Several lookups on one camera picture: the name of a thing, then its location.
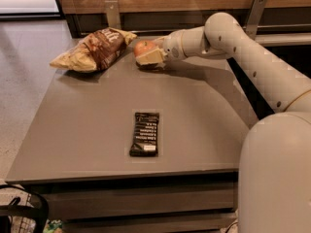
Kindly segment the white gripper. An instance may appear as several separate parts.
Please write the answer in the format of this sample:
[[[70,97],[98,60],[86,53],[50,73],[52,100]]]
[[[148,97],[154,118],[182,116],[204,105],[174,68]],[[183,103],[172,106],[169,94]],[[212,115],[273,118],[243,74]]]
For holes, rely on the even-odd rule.
[[[167,61],[184,60],[186,56],[182,47],[183,33],[184,30],[178,30],[167,36],[153,39],[158,48],[137,53],[136,62],[140,66],[147,66],[162,63],[165,59]]]

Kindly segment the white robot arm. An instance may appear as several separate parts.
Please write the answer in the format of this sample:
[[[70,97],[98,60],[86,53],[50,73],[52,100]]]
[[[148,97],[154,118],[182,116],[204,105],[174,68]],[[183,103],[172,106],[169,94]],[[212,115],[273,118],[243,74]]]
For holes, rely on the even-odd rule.
[[[230,14],[134,48],[141,65],[193,56],[227,59],[247,77],[255,108],[238,171],[238,233],[311,233],[311,79],[252,39]]]

